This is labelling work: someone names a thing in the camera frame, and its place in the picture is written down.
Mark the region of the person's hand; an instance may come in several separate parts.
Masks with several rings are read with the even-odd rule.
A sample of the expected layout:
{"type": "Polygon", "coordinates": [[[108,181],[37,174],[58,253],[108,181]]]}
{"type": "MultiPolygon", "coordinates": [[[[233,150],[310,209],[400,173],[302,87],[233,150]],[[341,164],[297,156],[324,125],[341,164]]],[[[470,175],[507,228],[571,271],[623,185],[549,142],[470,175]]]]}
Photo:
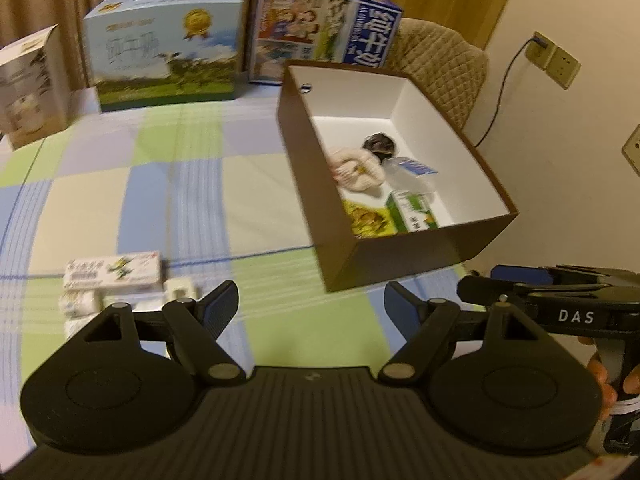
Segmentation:
{"type": "MultiPolygon", "coordinates": [[[[594,352],[587,364],[587,370],[593,374],[602,390],[602,408],[599,419],[605,420],[610,414],[611,408],[617,401],[615,389],[608,383],[608,371],[603,365],[599,352],[594,352]]],[[[636,365],[623,382],[624,393],[638,396],[640,392],[640,365],[636,365]]]]}

